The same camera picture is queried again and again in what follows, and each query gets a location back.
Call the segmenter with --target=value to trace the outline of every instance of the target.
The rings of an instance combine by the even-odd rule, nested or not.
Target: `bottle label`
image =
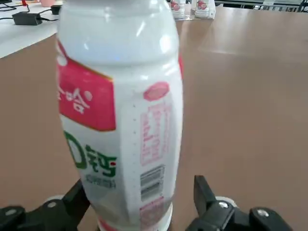
[[[112,79],[70,59],[60,42],[58,48],[60,113],[94,130],[115,130]]]

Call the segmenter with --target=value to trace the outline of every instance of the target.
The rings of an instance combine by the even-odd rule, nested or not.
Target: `brown table surface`
[[[196,216],[193,176],[217,195],[308,227],[308,15],[217,8],[177,22],[184,130],[172,230]],[[0,207],[33,209],[78,179],[57,113],[55,37],[0,60]],[[94,230],[90,210],[81,230]]]

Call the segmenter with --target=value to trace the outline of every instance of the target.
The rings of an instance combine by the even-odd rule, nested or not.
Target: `metal bolt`
[[[47,207],[48,208],[53,208],[53,207],[55,207],[57,205],[57,203],[55,203],[55,202],[50,202],[48,205],[47,205]]]
[[[10,215],[13,215],[14,213],[16,213],[17,211],[16,211],[16,209],[10,209],[9,211],[6,211],[5,212],[5,215],[6,216],[10,216]]]
[[[268,217],[269,216],[269,213],[267,211],[265,211],[264,209],[258,209],[257,212],[261,217]]]
[[[228,204],[224,201],[220,201],[219,206],[222,207],[222,208],[228,208],[229,207]]]

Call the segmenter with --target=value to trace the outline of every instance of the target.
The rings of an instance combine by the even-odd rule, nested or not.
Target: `pink label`
[[[60,113],[94,130],[115,130],[112,80],[70,59],[59,42],[58,45]]]
[[[141,114],[141,165],[155,162],[168,153],[171,105],[150,106]]]
[[[99,219],[99,222],[100,222],[101,226],[105,229],[105,231],[117,231],[117,229],[112,228],[105,221]]]
[[[141,230],[154,226],[164,214],[164,197],[160,197],[140,208]]]
[[[143,98],[148,101],[159,100],[167,95],[169,90],[169,84],[167,82],[157,82],[145,91]]]

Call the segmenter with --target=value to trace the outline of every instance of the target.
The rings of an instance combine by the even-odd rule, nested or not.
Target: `bottle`
[[[182,131],[165,0],[67,0],[57,34],[64,135],[102,231],[166,231]]]
[[[171,0],[170,7],[175,19],[183,19],[185,17],[186,0]]]
[[[197,0],[194,15],[197,18],[215,18],[216,7],[214,0]]]

